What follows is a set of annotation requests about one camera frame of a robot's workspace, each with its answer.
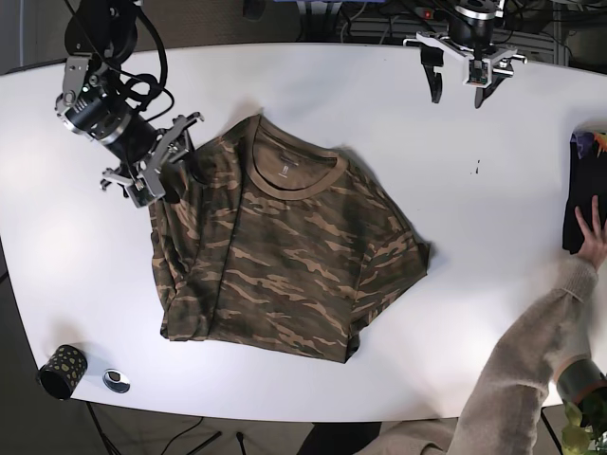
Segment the person's hand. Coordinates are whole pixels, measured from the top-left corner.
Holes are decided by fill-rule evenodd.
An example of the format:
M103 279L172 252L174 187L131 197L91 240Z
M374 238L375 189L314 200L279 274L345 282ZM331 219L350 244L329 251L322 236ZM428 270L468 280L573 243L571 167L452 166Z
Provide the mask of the person's hand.
M594 195L591 200L591 222L587 223L580 207L575 207L575 217L583 237L583 241L576 255L599 271L606 261L606 225L600 222L599 198Z

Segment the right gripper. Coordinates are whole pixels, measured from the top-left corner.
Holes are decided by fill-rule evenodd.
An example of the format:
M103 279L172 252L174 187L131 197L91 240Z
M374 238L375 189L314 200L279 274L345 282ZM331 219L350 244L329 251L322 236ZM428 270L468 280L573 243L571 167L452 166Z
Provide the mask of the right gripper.
M203 120L194 112L175 118L168 129L156 129L141 116L126 115L111 134L100 140L100 145L120 161L116 169L103 171L101 190L117 184L136 207L147 207L166 195L160 176L168 163L174 163L173 187L205 185L201 153L193 151L189 134L189 129Z

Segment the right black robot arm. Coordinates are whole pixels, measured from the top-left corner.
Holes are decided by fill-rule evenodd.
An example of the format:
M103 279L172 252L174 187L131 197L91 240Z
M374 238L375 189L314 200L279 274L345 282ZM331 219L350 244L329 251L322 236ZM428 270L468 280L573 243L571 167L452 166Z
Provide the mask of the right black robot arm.
M68 57L57 117L69 131L96 141L118 159L117 168L102 174L103 190L121 186L138 208L158 200L177 203L176 174L193 151L189 130L202 116L178 116L168 129L157 129L143 117L154 100L169 92L166 49L156 28L139 1L82 1L68 10ZM158 76L122 68L137 45L139 26L156 45Z

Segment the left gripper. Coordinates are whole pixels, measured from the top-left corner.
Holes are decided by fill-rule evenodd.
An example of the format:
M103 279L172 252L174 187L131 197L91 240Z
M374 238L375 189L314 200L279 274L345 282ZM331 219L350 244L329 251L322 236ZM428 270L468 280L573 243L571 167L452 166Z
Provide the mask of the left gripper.
M414 38L404 39L403 45L419 49L431 101L435 104L440 102L443 90L442 74L436 69L444 66L446 55L462 65L462 84L475 89L476 109L481 108L502 82L514 76L513 62L528 62L515 46L492 43L484 46L478 38L472 45L463 45L454 41L448 32L418 31Z

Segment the person's forearm beige sleeve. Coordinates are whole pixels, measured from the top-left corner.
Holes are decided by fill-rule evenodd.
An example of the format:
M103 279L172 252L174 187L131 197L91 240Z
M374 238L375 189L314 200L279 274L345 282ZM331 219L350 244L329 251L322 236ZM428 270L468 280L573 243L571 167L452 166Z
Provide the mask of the person's forearm beige sleeve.
M554 288L504 333L451 428L404 422L377 437L367 454L529 454L557 369L590 352L587 316L598 282L582 259L561 266Z

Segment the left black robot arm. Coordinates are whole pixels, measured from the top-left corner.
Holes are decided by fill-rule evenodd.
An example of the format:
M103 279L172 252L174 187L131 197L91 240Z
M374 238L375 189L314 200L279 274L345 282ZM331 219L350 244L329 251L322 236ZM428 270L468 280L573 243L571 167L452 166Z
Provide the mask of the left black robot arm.
M439 103L442 97L439 69L444 66L445 56L460 64L462 84L475 89L475 108L480 108L504 81L513 77L514 61L527 62L517 47L493 41L495 22L504 15L504 4L461 1L445 10L449 17L445 32L418 31L403 41L403 45L419 49L432 103Z

